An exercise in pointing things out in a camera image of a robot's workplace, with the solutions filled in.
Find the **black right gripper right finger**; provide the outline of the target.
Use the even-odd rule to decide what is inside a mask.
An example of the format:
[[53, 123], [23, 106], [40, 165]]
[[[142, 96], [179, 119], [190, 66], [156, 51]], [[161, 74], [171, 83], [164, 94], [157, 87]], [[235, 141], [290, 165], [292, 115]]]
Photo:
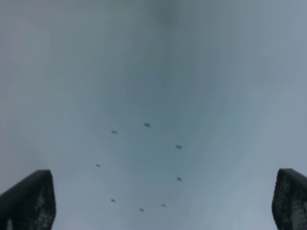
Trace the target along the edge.
[[278, 230], [307, 230], [307, 177], [293, 169], [279, 169], [272, 199]]

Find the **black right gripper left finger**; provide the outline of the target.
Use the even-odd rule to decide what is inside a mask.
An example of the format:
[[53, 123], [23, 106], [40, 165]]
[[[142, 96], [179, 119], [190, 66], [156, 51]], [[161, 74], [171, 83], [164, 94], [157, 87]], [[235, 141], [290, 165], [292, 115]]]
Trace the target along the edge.
[[0, 195], [1, 230], [50, 230], [55, 217], [50, 170], [37, 170]]

